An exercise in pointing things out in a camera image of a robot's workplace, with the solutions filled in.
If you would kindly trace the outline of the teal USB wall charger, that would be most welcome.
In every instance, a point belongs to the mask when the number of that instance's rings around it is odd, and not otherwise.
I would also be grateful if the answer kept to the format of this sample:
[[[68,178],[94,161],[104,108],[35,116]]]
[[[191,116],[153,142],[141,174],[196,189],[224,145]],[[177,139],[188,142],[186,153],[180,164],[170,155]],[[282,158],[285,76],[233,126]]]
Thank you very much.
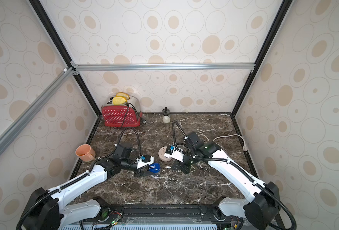
[[[172,146],[168,146],[168,147],[166,148],[166,153],[172,155],[172,153],[173,153],[173,147],[172,147]]]

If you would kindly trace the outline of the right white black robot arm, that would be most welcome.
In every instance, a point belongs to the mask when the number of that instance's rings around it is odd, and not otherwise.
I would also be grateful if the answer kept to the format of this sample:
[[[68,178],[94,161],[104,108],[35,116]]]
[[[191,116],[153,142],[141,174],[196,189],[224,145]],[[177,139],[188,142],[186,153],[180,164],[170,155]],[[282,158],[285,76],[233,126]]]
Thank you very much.
[[[244,196],[243,199],[226,196],[219,198],[212,208],[216,220],[236,217],[238,221],[233,227],[235,230],[240,230],[246,220],[258,230],[267,227],[279,230],[280,227],[272,221],[283,210],[291,221],[290,229],[297,229],[292,212],[280,201],[276,184],[265,183],[250,174],[214,140],[205,143],[195,132],[186,134],[177,121],[172,123],[172,132],[173,145],[167,148],[165,156],[175,160],[174,170],[189,174],[192,165],[204,162],[226,177]]]

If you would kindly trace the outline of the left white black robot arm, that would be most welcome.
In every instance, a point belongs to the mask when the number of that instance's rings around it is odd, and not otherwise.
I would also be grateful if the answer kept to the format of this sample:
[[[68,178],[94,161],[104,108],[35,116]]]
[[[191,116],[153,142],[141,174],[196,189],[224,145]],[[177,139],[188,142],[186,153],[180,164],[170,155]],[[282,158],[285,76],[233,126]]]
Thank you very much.
[[[96,218],[99,215],[104,215],[103,219],[107,219],[109,206],[100,197],[76,205],[70,205],[70,202],[122,170],[134,172],[135,177],[158,173],[160,165],[154,162],[154,157],[142,154],[140,138],[137,138],[137,142],[137,149],[118,142],[112,153],[94,160],[84,173],[49,190],[43,188],[35,190],[16,229],[58,230],[71,223]]]

